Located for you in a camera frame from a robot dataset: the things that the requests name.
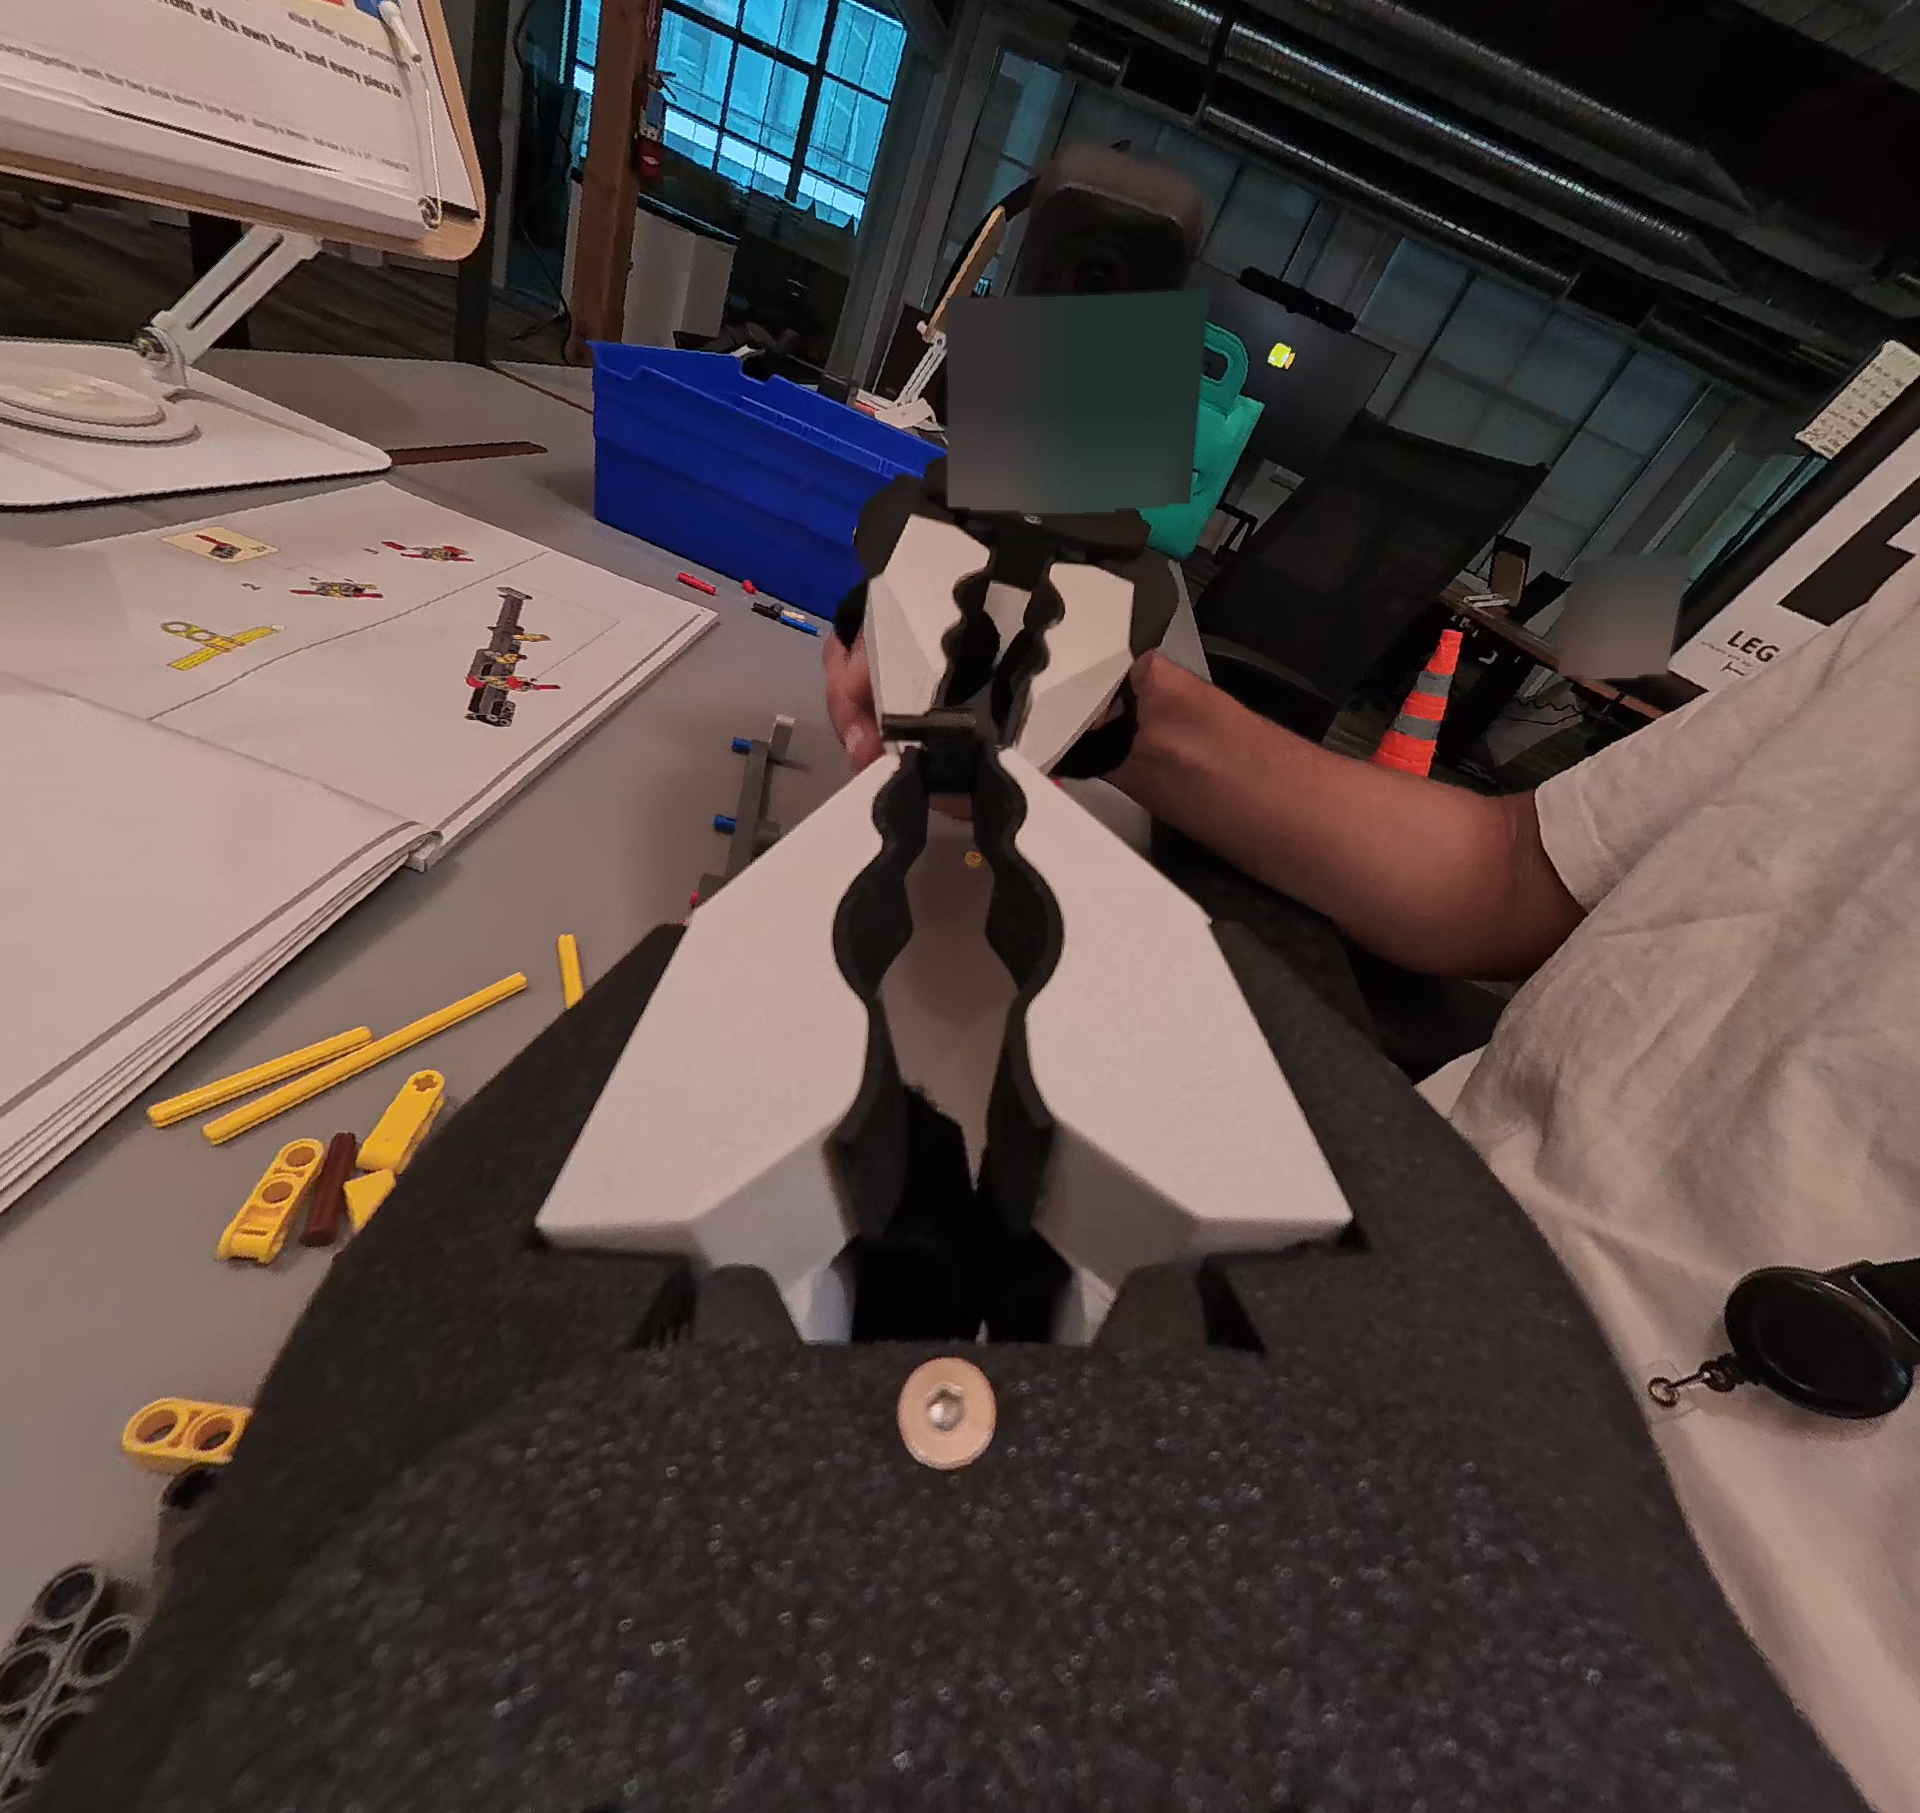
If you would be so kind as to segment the wooden post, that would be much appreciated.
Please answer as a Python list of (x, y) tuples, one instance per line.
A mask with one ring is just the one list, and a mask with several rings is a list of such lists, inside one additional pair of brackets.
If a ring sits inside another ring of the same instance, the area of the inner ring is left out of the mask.
[(593, 102), (567, 357), (590, 365), (592, 349), (622, 336), (633, 261), (633, 218), (641, 189), (643, 111), (657, 74), (663, 0), (602, 0)]

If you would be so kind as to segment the white paper note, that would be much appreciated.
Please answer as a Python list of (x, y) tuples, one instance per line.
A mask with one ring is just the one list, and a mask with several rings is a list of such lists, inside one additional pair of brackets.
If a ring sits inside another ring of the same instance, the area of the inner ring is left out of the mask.
[(1827, 405), (1794, 432), (1794, 442), (1823, 459), (1840, 455), (1867, 426), (1919, 379), (1919, 350), (1902, 340), (1884, 345), (1837, 389)]

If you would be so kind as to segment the white lego instruction booklet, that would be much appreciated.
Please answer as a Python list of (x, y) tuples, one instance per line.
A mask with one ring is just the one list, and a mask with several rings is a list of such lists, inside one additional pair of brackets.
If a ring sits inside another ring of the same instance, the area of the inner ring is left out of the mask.
[(4, 542), (2, 1203), (714, 623), (387, 482)]

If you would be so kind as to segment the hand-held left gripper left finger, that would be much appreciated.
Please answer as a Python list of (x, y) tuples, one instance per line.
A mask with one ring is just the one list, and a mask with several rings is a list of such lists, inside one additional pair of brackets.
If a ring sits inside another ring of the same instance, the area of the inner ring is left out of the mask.
[(864, 1227), (830, 1138), (867, 1075), (869, 999), (836, 920), (884, 855), (884, 756), (685, 920), (679, 945), (542, 1203), (559, 1249), (766, 1273), (804, 1341), (844, 1343)]

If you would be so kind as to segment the yellow two-hole lego beam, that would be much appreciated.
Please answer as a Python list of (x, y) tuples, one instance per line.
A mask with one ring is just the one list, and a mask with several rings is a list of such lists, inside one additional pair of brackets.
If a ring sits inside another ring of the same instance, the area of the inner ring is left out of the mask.
[(254, 1423), (254, 1407), (162, 1394), (141, 1405), (124, 1425), (121, 1452), (136, 1464), (180, 1474), (193, 1468), (222, 1468)]

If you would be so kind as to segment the grey lego beam assembly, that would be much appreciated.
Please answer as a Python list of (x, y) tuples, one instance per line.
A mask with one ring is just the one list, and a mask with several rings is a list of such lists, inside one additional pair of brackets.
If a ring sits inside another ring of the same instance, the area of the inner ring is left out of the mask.
[(796, 721), (780, 711), (772, 737), (735, 736), (733, 753), (745, 757), (741, 789), (731, 815), (714, 815), (712, 828), (729, 838), (725, 864), (708, 870), (690, 895), (690, 909), (703, 906), (722, 887), (728, 887), (757, 857), (777, 843), (782, 824), (770, 817), (773, 771), (788, 763)]

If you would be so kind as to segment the black monitor screen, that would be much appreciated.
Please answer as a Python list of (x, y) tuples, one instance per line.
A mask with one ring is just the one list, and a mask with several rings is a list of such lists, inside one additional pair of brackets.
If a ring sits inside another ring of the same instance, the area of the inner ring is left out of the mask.
[(1391, 352), (1357, 333), (1354, 314), (1276, 275), (1195, 265), (1207, 318), (1241, 340), (1243, 392), (1263, 416), (1248, 454), (1309, 477), (1372, 401)]

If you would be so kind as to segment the background white document stand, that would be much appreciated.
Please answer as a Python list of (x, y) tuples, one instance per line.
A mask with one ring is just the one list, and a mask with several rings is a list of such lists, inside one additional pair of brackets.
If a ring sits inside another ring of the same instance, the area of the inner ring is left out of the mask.
[(884, 423), (913, 432), (926, 432), (936, 426), (936, 410), (927, 398), (927, 389), (935, 385), (936, 373), (946, 361), (946, 314), (954, 300), (971, 297), (977, 287), (977, 281), (982, 279), (982, 274), (995, 265), (1007, 240), (1009, 226), (1029, 210), (1036, 183), (1036, 176), (1029, 176), (1020, 185), (1004, 195), (989, 208), (971, 243), (967, 243), (967, 247), (962, 251), (960, 261), (943, 281), (931, 308), (923, 320), (915, 323), (915, 332), (921, 340), (921, 352), (913, 364), (912, 373), (906, 379), (902, 379), (899, 392), (893, 398), (879, 398), (871, 407), (876, 417)]

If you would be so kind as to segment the metal ceiling duct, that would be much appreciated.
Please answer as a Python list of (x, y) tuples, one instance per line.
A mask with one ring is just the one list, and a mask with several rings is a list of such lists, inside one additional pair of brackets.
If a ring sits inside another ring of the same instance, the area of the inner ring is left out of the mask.
[(1054, 1), (1129, 102), (1764, 394), (1916, 345), (1919, 0)]

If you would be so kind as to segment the person's right hand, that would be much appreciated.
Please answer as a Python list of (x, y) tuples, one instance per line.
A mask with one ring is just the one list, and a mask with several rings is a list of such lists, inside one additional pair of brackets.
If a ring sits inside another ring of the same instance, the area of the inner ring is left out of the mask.
[[(884, 753), (866, 640), (830, 637), (823, 670), (827, 718), (856, 772)], [(1235, 808), (1235, 748), (1243, 742), (1232, 701), (1160, 649), (1139, 655), (1125, 691), (1136, 701), (1135, 732), (1102, 778), (1183, 828)]]

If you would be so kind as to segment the person's white t-shirt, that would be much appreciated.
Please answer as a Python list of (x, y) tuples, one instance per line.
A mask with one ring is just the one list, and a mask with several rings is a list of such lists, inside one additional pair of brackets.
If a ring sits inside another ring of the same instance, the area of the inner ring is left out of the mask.
[[(1549, 778), (1585, 909), (1451, 1119), (1544, 1232), (1633, 1394), (1757, 1267), (1919, 1247), (1916, 562), (1837, 624)], [(1916, 1401), (1642, 1404), (1705, 1560), (1876, 1808), (1916, 1808)]]

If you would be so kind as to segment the black lego pin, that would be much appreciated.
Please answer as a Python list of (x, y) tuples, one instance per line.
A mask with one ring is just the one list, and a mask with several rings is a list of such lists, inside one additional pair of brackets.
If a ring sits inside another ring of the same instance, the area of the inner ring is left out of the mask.
[(984, 737), (971, 710), (884, 715), (881, 739), (904, 756), (926, 803), (960, 818), (973, 811)]

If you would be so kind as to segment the white cabinet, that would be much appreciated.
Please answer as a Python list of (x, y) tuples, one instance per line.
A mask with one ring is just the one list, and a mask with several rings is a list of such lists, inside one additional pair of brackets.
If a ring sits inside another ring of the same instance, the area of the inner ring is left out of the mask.
[(621, 323), (625, 345), (703, 345), (725, 322), (737, 238), (705, 219), (639, 197)]

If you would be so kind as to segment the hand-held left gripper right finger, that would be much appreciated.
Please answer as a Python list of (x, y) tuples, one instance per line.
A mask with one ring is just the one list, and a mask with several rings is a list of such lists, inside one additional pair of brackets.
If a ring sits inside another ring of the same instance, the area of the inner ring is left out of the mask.
[(1052, 1337), (1127, 1278), (1354, 1221), (1211, 919), (1016, 751), (982, 769), (989, 934), (1016, 979), (984, 1184), (1068, 1265)]

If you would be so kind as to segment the teal plastic container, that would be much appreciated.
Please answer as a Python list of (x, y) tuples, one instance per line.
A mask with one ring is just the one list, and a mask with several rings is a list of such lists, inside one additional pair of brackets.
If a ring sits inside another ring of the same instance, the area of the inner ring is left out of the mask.
[(1251, 441), (1263, 417), (1263, 403), (1248, 394), (1249, 364), (1245, 346), (1235, 332), (1207, 323), (1204, 329), (1204, 368), (1220, 361), (1218, 371), (1204, 371), (1195, 419), (1195, 480), (1188, 498), (1191, 524), (1183, 554), (1197, 546), (1197, 538), (1217, 510), (1226, 482)]

